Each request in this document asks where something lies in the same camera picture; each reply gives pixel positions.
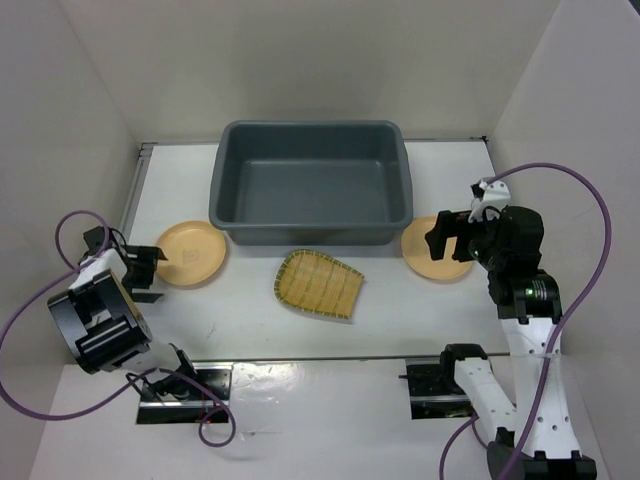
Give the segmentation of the tan plate with bear logo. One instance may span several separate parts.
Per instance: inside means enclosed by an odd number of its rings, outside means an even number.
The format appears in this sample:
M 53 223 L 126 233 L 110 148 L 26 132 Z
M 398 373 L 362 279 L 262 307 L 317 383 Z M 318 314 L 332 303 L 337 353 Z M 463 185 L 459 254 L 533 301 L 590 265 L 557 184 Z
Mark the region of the tan plate with bear logo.
M 205 221 L 176 224 L 160 235 L 156 246 L 164 254 L 156 273 L 166 283 L 194 287 L 213 277 L 224 263 L 226 240 Z

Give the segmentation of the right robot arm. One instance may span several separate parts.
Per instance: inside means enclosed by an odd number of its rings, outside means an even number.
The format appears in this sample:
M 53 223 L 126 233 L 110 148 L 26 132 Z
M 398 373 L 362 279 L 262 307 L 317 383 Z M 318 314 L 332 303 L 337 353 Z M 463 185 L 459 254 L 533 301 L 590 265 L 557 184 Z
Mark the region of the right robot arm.
M 594 479 L 597 466 L 579 445 L 561 373 L 559 287 L 539 266 L 541 216 L 524 207 L 442 211 L 425 240 L 434 260 L 476 261 L 488 273 L 488 290 L 507 338 L 515 396 L 496 380 L 477 344 L 449 344 L 438 381 L 463 392 L 487 435 L 486 458 L 494 479 Z

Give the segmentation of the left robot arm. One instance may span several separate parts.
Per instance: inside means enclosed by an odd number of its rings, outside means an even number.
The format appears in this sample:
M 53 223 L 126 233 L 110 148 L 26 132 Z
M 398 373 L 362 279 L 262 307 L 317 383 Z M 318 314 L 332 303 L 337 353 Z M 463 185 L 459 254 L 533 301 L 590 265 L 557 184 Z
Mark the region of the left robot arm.
M 138 308 L 162 297 L 149 289 L 165 258 L 160 248 L 149 246 L 94 251 L 79 262 L 76 280 L 47 307 L 85 372 L 152 370 L 145 381 L 150 396 L 184 400 L 198 390 L 199 375 L 184 350 L 154 339 Z

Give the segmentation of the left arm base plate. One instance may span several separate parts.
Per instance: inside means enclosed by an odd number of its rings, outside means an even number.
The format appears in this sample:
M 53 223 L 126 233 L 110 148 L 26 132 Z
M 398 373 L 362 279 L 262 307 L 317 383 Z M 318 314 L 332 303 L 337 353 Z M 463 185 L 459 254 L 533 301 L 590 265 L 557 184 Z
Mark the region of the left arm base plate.
M 231 395 L 233 365 L 231 363 L 196 362 L 196 381 L 228 406 Z M 206 416 L 207 422 L 227 424 L 228 415 L 208 395 L 180 380 L 178 396 L 160 394 L 141 381 L 136 423 L 138 425 L 195 424 Z

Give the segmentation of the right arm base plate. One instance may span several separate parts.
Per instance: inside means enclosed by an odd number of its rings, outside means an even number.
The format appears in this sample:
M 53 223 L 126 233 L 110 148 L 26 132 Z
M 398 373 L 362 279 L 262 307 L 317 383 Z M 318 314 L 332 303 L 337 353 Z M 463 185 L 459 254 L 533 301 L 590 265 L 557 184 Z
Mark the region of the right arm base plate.
M 406 383 L 413 420 L 468 418 L 474 414 L 469 398 L 449 384 L 438 357 L 405 360 L 399 379 Z

